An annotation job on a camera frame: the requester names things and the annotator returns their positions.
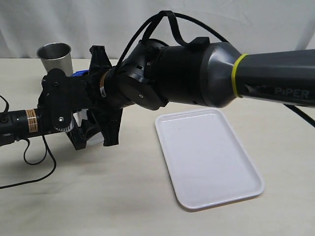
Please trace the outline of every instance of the white backdrop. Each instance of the white backdrop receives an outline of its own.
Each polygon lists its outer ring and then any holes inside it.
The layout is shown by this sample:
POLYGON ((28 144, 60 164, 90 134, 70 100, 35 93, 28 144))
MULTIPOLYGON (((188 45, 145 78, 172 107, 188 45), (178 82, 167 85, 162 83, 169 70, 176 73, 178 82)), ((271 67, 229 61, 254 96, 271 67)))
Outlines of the white backdrop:
MULTIPOLYGON (((116 59, 140 25, 160 10, 205 22, 242 53, 294 50, 313 9, 314 0, 0 0, 0 58, 35 58, 40 46, 65 42, 73 58, 90 58, 89 48, 97 44, 116 59)), ((208 35, 179 23, 185 41, 208 35)), ((175 43, 166 20, 154 36, 175 43)))

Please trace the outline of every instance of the yellow band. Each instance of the yellow band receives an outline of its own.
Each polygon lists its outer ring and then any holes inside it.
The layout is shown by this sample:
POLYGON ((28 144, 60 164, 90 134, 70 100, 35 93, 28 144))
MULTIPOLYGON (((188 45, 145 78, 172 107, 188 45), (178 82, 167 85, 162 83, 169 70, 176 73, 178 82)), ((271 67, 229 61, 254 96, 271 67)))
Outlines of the yellow band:
POLYGON ((238 91, 237 91, 237 87, 236 87, 236 70, 237 70, 237 67, 239 65, 239 63, 241 62, 241 60, 243 60, 244 57, 246 57, 248 54, 242 54, 237 60, 236 62, 234 63, 233 65, 233 69, 232 69, 232 88, 233 88, 233 93, 236 97, 240 97, 240 95, 238 94, 238 91))

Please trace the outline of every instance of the table surface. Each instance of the table surface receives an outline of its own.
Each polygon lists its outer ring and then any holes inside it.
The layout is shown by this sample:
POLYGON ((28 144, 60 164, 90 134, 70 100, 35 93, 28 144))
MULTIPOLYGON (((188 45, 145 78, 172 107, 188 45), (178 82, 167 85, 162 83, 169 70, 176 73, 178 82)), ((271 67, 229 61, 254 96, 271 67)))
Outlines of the table surface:
MULTIPOLYGON (((73 60, 74 70, 87 59, 73 60)), ((45 70, 38 59, 0 59, 0 94, 11 110, 36 107, 45 70)), ((47 136, 57 159, 48 179, 0 191, 1 236, 315 234, 315 132, 281 104, 237 99, 222 111, 262 174, 257 198, 198 212, 176 202, 154 126, 161 114, 200 107, 168 104, 158 111, 124 110, 120 144, 75 151, 65 134, 47 136)), ((315 109, 304 109, 315 117, 315 109)), ((48 173, 23 162, 25 142, 1 147, 0 184, 48 173)), ((42 157, 33 138, 29 160, 42 157)))

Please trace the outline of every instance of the orange label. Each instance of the orange label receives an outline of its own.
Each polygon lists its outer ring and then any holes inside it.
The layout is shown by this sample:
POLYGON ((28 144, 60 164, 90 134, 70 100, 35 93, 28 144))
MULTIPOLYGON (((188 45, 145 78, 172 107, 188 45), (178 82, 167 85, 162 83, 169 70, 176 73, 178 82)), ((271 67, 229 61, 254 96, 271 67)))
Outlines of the orange label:
POLYGON ((28 117, 29 132, 38 132, 38 122, 35 110, 26 110, 26 116, 28 117))

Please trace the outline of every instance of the robotic arm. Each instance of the robotic arm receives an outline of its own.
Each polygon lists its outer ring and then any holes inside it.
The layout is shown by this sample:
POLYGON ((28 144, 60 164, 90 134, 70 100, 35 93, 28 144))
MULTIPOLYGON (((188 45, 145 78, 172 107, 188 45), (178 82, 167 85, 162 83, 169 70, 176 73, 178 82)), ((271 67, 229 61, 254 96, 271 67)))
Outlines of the robotic arm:
POLYGON ((207 37, 185 43, 174 16, 183 15, 163 11, 150 18, 142 40, 117 66, 103 46, 92 46, 86 74, 49 71, 36 109, 0 113, 0 146, 56 132, 65 132, 76 150, 98 132, 104 146, 117 145, 123 108, 134 104, 149 110, 168 102, 220 108, 249 97, 315 107, 315 50, 245 55, 207 37), (150 38, 163 16, 180 46, 150 38), (78 126, 74 113, 82 109, 88 119, 78 126))

